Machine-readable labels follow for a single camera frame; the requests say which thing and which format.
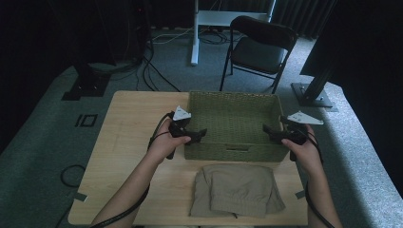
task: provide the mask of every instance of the gray cloth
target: gray cloth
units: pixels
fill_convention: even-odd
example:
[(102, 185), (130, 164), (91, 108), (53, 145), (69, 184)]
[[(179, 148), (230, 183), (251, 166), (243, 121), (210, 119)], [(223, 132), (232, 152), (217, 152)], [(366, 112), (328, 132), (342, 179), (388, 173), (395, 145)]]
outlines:
[(212, 164), (195, 178), (191, 217), (262, 218), (285, 208), (272, 169), (249, 164)]

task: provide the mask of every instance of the woven basket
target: woven basket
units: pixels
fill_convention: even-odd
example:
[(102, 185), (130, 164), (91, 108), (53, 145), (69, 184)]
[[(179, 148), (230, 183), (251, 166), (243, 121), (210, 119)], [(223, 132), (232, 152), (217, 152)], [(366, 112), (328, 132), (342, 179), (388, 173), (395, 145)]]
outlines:
[(184, 148), (189, 160), (281, 162), (288, 149), (269, 141), (262, 125), (282, 130), (282, 115), (276, 95), (191, 91), (187, 130), (207, 128), (201, 143)]

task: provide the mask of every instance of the chair backrest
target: chair backrest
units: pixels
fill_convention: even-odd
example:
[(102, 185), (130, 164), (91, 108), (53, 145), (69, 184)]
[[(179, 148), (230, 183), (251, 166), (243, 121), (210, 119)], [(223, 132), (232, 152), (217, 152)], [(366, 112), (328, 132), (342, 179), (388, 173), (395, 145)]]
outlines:
[(259, 43), (281, 47), (287, 51), (291, 51), (297, 42), (297, 33), (292, 29), (249, 16), (238, 16), (231, 22), (230, 28)]

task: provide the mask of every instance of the forearm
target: forearm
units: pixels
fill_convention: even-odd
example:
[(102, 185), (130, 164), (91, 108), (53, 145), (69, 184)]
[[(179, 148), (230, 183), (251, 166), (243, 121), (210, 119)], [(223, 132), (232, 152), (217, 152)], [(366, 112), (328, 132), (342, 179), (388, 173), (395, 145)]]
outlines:
[[(308, 191), (310, 199), (318, 212), (334, 227), (342, 227), (324, 172), (318, 172), (310, 176), (308, 180)], [(326, 227), (311, 208), (308, 208), (308, 223), (310, 227)]]
[[(115, 195), (104, 206), (97, 217), (92, 221), (92, 225), (113, 218), (123, 211), (133, 206), (143, 195), (151, 179), (157, 170), (158, 164), (145, 156), (136, 166), (124, 184), (115, 193)], [(108, 227), (131, 227), (134, 218), (136, 218), (138, 209), (127, 217), (124, 217)]]

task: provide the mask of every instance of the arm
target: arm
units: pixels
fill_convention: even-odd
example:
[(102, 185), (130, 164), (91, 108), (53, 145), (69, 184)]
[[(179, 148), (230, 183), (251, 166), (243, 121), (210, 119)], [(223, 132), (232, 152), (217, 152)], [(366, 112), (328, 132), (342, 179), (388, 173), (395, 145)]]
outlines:
[[(171, 120), (166, 120), (161, 125), (157, 135), (167, 132), (170, 123)], [(148, 187), (158, 165), (163, 162), (164, 158), (168, 156), (175, 147), (189, 141), (189, 137), (173, 138), (169, 133), (158, 136), (121, 188), (95, 217), (91, 225), (113, 218), (133, 206)], [(127, 217), (110, 224), (108, 227), (131, 227), (137, 212), (138, 209)]]
[[(314, 135), (311, 126), (307, 125), (307, 127), (308, 132)], [(282, 142), (296, 154), (303, 170), (307, 173), (309, 195), (318, 212), (334, 227), (342, 227), (332, 200), (326, 174), (315, 146), (310, 141), (303, 145), (298, 145), (288, 140), (283, 140)], [(310, 207), (308, 207), (308, 224), (310, 227), (326, 227)]]

